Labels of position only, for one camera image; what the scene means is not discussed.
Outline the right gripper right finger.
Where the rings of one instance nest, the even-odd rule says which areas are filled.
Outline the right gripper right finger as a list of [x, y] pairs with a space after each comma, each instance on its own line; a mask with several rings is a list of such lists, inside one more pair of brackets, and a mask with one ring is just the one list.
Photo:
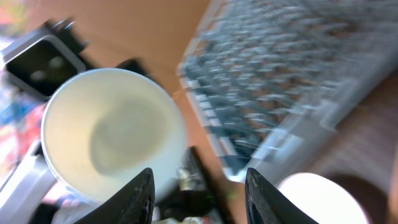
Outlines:
[[254, 168], [246, 172], [245, 205], [249, 224], [317, 224]]

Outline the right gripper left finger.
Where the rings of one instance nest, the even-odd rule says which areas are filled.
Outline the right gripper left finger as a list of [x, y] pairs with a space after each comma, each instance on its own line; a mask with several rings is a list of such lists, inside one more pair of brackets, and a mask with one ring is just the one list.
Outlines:
[[75, 224], [150, 224], [154, 201], [153, 171], [145, 168], [109, 200]]

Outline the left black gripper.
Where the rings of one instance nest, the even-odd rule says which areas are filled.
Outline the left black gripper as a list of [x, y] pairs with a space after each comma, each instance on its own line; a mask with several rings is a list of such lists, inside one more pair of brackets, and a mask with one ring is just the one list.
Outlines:
[[203, 223], [230, 222], [225, 196], [202, 163], [197, 147], [188, 148], [178, 175], [172, 191], [156, 203], [161, 220], [201, 218]]

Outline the white cup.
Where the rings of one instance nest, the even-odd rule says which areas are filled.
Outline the white cup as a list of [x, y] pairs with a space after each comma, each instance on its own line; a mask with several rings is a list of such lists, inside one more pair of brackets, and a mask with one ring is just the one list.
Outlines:
[[166, 198], [188, 147], [169, 94], [138, 73], [99, 68], [64, 83], [47, 103], [41, 145], [54, 176], [84, 201], [103, 203], [150, 168]]

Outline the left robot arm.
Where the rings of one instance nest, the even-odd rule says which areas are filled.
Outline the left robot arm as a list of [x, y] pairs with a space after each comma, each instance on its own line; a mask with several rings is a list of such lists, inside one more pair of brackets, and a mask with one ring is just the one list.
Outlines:
[[178, 171], [191, 176], [196, 185], [193, 190], [173, 185], [166, 197], [156, 202], [152, 174], [144, 169], [101, 205], [86, 202], [73, 212], [54, 207], [46, 211], [41, 201], [57, 180], [45, 161], [41, 143], [36, 141], [1, 190], [1, 223], [233, 222], [195, 147], [188, 148]]

